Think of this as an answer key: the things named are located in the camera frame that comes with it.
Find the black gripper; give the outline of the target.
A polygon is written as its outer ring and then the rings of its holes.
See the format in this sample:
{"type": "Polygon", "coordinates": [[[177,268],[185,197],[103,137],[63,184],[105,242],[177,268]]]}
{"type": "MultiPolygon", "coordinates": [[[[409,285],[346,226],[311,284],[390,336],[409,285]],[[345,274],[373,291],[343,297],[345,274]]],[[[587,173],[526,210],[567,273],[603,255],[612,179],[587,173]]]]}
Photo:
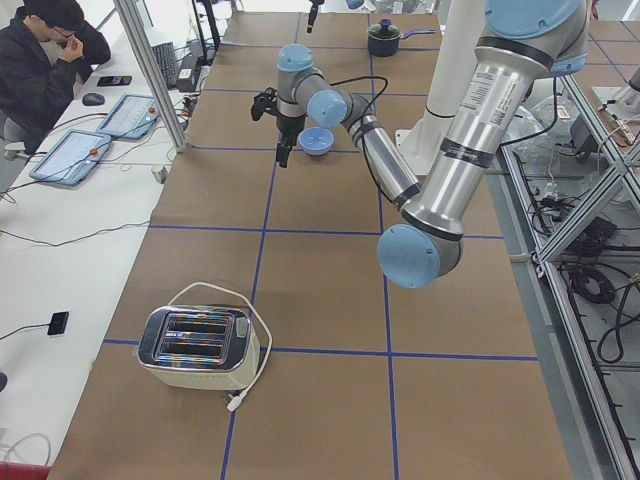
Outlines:
{"type": "Polygon", "coordinates": [[[276,119],[276,126],[279,131],[279,139],[276,146],[276,162],[281,167],[287,167],[289,156],[294,146],[297,144],[299,134],[305,128],[306,115],[290,117],[279,113],[276,119]]]}
{"type": "Polygon", "coordinates": [[[307,17],[307,27],[306,32],[311,34],[313,32],[313,27],[318,15],[318,7],[323,5],[323,0],[310,0],[311,7],[307,17]]]}

